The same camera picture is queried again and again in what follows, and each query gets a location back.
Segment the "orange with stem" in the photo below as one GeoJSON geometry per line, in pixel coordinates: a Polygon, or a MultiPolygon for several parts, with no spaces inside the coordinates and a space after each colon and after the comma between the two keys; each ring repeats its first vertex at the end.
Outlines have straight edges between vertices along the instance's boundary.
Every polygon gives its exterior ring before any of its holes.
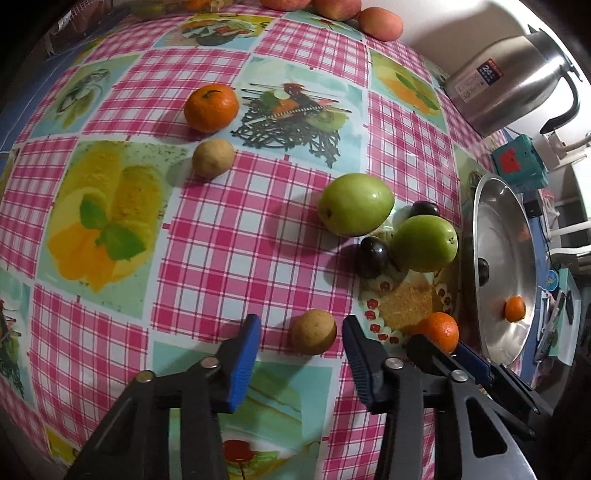
{"type": "Polygon", "coordinates": [[[526,317],[526,313],[527,306],[521,296],[512,296],[506,300],[503,315],[508,322],[519,322],[526,317]]]}

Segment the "brown longan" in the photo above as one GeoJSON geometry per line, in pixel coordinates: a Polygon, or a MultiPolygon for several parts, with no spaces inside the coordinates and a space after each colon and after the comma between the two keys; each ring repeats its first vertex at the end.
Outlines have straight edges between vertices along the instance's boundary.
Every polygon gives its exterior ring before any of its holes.
{"type": "Polygon", "coordinates": [[[192,154],[193,172],[201,178],[214,179],[233,166],[235,155],[235,147],[228,140],[213,138],[201,142],[192,154]]]}
{"type": "Polygon", "coordinates": [[[338,328],[331,313],[311,309],[298,316],[291,325],[290,340],[294,349],[308,356],[321,355],[332,347],[338,328]]]}

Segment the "dark plum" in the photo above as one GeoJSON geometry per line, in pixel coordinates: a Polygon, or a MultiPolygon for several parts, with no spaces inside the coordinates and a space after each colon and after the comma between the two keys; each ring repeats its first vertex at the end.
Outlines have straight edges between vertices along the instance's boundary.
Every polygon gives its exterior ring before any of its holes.
{"type": "Polygon", "coordinates": [[[411,206],[411,210],[409,213],[410,217],[416,216],[436,216],[440,217],[440,209],[436,203],[430,201],[416,201],[411,206]]]}
{"type": "Polygon", "coordinates": [[[379,277],[389,264],[388,245],[375,236],[367,236],[356,249],[356,274],[363,279],[379,277]]]}

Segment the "teal tray with items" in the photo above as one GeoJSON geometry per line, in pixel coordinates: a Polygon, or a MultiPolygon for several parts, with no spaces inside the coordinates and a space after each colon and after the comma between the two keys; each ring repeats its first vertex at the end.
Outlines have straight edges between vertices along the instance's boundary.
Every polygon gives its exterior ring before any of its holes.
{"type": "Polygon", "coordinates": [[[547,285],[555,286],[548,299],[553,299],[549,316],[542,324],[541,337],[534,360],[551,358],[571,366],[574,361],[581,323],[582,299],[573,275],[567,268],[551,271],[547,285]]]}

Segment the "large steel basin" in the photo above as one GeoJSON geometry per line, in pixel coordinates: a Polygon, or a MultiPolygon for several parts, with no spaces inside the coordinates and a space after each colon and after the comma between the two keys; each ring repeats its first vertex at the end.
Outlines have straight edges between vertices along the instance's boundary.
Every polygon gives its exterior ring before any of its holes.
{"type": "Polygon", "coordinates": [[[463,207],[458,323],[460,339],[484,358],[509,365],[524,349],[535,316],[536,258],[531,228],[514,191],[487,174],[463,207]],[[521,296],[526,317],[503,315],[512,296],[521,296]]]}

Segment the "white shelf rack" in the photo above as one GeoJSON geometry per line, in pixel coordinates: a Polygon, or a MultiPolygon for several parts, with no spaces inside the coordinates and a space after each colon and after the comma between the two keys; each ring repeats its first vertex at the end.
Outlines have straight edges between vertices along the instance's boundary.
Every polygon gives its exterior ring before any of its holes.
{"type": "Polygon", "coordinates": [[[590,275],[590,159],[552,171],[548,191],[556,218],[547,221],[550,260],[574,275],[590,275]]]}

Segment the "black power adapter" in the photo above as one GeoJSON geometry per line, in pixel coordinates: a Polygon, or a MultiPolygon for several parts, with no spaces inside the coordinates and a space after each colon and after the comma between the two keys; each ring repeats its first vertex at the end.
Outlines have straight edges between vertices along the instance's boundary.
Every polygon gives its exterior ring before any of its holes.
{"type": "Polygon", "coordinates": [[[543,215],[543,207],[538,197],[524,200],[523,207],[528,219],[539,218],[543,215]]]}

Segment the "green apple left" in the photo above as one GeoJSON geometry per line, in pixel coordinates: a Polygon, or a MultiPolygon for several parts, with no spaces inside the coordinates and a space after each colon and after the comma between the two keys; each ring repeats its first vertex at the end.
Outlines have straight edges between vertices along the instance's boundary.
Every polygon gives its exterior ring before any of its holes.
{"type": "Polygon", "coordinates": [[[349,173],[332,180],[318,200],[318,218],[339,237],[367,235],[380,227],[394,208],[394,192],[380,178],[349,173]]]}

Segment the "checkered fruit tablecloth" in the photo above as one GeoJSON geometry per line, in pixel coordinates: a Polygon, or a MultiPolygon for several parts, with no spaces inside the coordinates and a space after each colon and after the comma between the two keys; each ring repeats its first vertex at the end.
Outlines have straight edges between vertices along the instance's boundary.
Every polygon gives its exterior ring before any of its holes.
{"type": "Polygon", "coordinates": [[[231,477],[372,478],[383,419],[342,344],[298,354],[291,324],[356,314],[397,347],[404,323],[453,309],[457,275],[363,286],[356,240],[325,228],[318,199],[359,172],[394,192],[387,227],[417,200],[460,225],[459,167],[491,170],[504,136],[476,133],[405,44],[256,1],[129,17],[40,81],[1,123],[1,405],[45,470],[66,472],[136,373],[181,371],[256,314],[249,392],[221,417],[231,477]],[[208,84],[239,101],[212,134],[183,114],[208,84]],[[236,155],[208,180],[191,159],[213,138],[236,155]]]}

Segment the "teal box with red label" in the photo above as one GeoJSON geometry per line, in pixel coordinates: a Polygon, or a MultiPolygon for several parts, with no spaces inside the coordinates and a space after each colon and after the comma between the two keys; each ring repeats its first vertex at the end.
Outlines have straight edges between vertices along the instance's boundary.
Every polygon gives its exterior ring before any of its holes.
{"type": "Polygon", "coordinates": [[[529,136],[517,136],[497,148],[492,156],[498,175],[515,192],[525,193],[548,186],[548,170],[529,136]]]}

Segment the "small orange mandarin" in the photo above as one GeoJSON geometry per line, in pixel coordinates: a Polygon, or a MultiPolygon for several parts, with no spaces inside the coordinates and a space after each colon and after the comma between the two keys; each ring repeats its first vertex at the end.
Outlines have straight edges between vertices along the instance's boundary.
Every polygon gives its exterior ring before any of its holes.
{"type": "Polygon", "coordinates": [[[183,106],[187,125],[197,132],[212,134],[221,131],[235,119],[239,111],[235,90],[222,84],[208,84],[193,91],[183,106]]]}

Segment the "stainless steel thermos jug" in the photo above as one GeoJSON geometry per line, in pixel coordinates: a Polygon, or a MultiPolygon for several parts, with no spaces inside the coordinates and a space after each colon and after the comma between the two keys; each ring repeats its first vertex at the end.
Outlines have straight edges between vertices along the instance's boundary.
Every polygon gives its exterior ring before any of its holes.
{"type": "Polygon", "coordinates": [[[501,130],[541,106],[564,79],[571,91],[568,109],[540,128],[542,134],[573,120],[580,98],[573,79],[579,73],[546,32],[501,39],[475,55],[444,83],[456,109],[481,136],[501,130]]]}

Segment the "red apple right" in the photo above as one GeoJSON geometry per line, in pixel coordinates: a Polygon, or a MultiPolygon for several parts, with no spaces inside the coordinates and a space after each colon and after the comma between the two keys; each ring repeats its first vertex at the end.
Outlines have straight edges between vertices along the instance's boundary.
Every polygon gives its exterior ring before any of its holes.
{"type": "Polygon", "coordinates": [[[381,7],[363,9],[358,22],[363,33],[384,42],[397,41],[404,33],[401,17],[381,7]]]}

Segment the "red apple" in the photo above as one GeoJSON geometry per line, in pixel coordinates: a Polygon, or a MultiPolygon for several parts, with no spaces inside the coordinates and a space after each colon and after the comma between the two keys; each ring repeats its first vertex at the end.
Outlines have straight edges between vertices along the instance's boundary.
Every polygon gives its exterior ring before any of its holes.
{"type": "Polygon", "coordinates": [[[356,17],[362,10],[361,0],[314,0],[312,7],[322,17],[346,21],[356,17]]]}
{"type": "Polygon", "coordinates": [[[381,7],[363,9],[358,22],[363,33],[384,42],[397,41],[404,33],[401,17],[381,7]]]}
{"type": "Polygon", "coordinates": [[[259,3],[263,7],[280,11],[280,12],[291,12],[297,10],[303,10],[305,7],[310,5],[311,0],[259,0],[259,3]]]}

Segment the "red apple left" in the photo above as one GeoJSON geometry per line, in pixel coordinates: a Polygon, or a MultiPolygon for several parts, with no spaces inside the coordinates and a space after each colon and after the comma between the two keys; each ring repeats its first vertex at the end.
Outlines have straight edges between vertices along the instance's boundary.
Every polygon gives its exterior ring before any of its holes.
{"type": "Polygon", "coordinates": [[[305,7],[310,5],[311,0],[259,0],[259,3],[263,7],[280,11],[280,12],[291,12],[297,10],[303,10],[305,7]]]}

